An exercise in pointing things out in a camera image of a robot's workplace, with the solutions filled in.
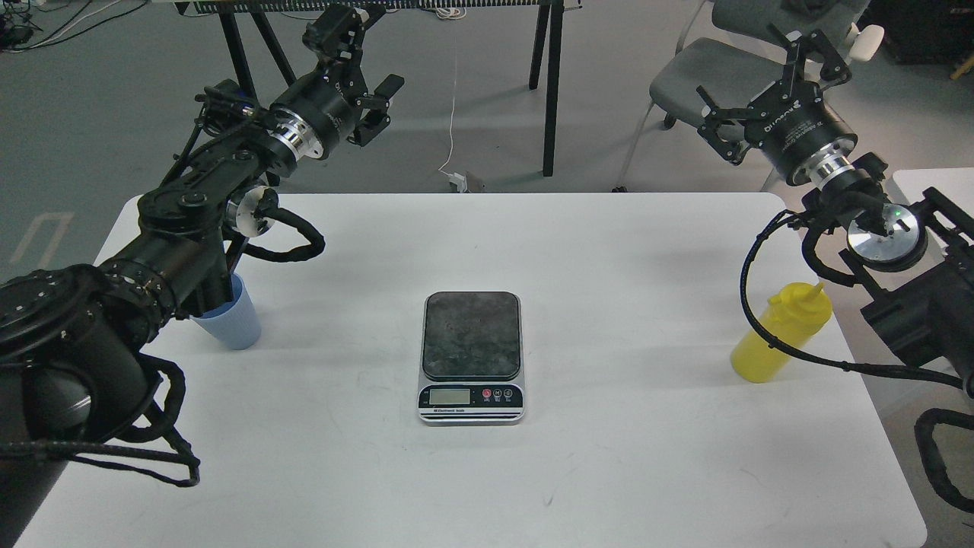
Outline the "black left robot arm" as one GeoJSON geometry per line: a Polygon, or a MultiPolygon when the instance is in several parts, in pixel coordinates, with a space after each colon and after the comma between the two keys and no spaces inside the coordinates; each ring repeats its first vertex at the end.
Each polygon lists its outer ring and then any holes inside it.
{"type": "Polygon", "coordinates": [[[404,80],[370,91],[365,32],[380,2],[330,2],[303,44],[312,72],[267,107],[234,82],[206,88],[197,125],[156,190],[137,201],[139,233],[100,265],[38,269],[2,285],[2,545],[15,545],[70,462],[199,483],[175,427],[186,382],[144,347],[171,320],[232,301],[242,256],[302,263],[323,235],[279,205],[272,181],[340,142],[368,145],[390,124],[404,80]]]}

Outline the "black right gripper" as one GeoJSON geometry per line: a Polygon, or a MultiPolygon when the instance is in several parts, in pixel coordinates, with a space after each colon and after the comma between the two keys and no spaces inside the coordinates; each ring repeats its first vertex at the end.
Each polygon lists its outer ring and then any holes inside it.
{"type": "Polygon", "coordinates": [[[731,165],[740,165],[754,146],[789,185],[825,187],[855,169],[848,154],[855,149],[857,136],[825,103],[818,83],[804,80],[804,65],[810,53],[822,58],[819,80],[827,89],[848,83],[851,70],[821,29],[813,29],[810,35],[797,32],[794,38],[772,22],[766,29],[786,49],[781,79],[769,84],[748,107],[720,108],[703,86],[697,86],[704,103],[697,135],[731,165]],[[719,135],[721,128],[735,124],[744,129],[750,125],[750,142],[719,135]]]}

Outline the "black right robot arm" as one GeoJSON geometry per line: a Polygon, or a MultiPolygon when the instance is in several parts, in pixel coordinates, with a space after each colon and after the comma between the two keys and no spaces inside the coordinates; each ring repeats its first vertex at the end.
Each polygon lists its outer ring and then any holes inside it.
{"type": "Polygon", "coordinates": [[[801,360],[873,377],[943,383],[972,396],[972,218],[935,188],[911,205],[891,202],[881,187],[886,163],[848,153],[855,135],[825,103],[823,91],[850,80],[845,60],[821,29],[768,32],[786,49],[782,76],[745,107],[721,108],[703,87],[699,135],[739,164],[755,148],[786,183],[812,183],[806,211],[779,212],[745,257],[742,311],[769,347],[801,360]],[[801,254],[821,278],[863,285],[873,301],[861,314],[899,359],[898,365],[836,362],[782,341],[754,316],[747,277],[759,247],[776,229],[806,228],[801,254]]]}

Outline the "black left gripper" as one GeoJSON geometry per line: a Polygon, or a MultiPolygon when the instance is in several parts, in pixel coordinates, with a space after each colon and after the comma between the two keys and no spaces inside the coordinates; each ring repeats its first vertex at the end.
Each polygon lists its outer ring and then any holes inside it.
{"type": "Polygon", "coordinates": [[[355,108],[334,78],[361,74],[361,47],[370,24],[369,9],[329,5],[306,25],[302,43],[317,63],[272,103],[272,153],[282,159],[326,159],[347,136],[352,145],[365,147],[389,127],[387,111],[405,84],[403,76],[389,74],[371,94],[356,97],[355,108]]]}

